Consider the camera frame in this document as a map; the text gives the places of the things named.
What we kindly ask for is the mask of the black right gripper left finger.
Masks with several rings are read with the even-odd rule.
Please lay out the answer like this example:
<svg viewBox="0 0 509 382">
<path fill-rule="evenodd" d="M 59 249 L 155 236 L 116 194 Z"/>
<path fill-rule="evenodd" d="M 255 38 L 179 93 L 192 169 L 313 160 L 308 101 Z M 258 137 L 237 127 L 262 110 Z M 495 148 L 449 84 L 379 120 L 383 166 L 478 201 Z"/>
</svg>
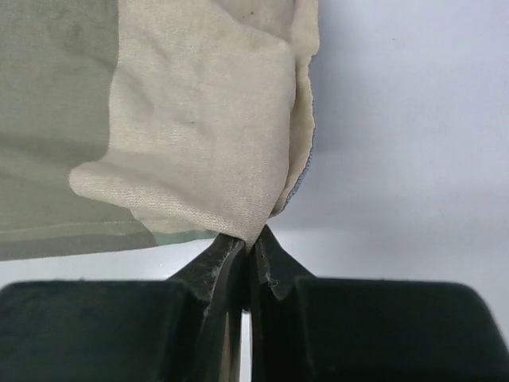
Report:
<svg viewBox="0 0 509 382">
<path fill-rule="evenodd" d="M 245 244 L 217 236 L 164 281 L 1 291 L 4 381 L 237 381 Z"/>
</svg>

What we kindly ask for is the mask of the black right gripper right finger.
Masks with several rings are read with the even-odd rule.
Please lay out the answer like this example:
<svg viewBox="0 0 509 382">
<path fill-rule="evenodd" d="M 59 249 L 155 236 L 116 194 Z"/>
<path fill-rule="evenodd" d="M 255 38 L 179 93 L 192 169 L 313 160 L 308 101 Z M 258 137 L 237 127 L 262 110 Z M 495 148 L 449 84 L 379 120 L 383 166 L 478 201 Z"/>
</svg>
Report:
<svg viewBox="0 0 509 382">
<path fill-rule="evenodd" d="M 325 279 L 264 228 L 249 255 L 254 381 L 505 381 L 508 349 L 459 283 Z"/>
</svg>

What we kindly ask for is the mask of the cream white pillow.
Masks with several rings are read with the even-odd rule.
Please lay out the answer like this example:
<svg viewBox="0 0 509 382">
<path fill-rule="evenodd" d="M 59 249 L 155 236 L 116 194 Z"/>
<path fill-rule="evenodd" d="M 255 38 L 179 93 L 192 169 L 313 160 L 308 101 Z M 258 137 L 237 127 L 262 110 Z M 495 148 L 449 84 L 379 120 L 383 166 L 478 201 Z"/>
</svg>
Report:
<svg viewBox="0 0 509 382">
<path fill-rule="evenodd" d="M 121 1 L 107 152 L 79 195 L 154 232 L 251 243 L 286 184 L 296 91 L 292 1 Z"/>
</svg>

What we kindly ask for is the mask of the blue-grey pillowcase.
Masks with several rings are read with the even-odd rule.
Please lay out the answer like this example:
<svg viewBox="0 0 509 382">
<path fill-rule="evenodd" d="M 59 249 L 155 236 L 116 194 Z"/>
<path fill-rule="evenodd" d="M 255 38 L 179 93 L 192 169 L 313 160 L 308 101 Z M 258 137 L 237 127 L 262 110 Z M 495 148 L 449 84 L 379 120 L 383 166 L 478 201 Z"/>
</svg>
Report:
<svg viewBox="0 0 509 382">
<path fill-rule="evenodd" d="M 1 4 L 4 260 L 150 248 L 220 233 L 154 232 L 129 209 L 79 195 L 70 185 L 75 168 L 107 152 L 120 2 Z M 295 194 L 313 147 L 309 64 L 320 44 L 318 4 L 292 2 L 296 91 L 289 121 L 289 169 L 269 218 Z"/>
</svg>

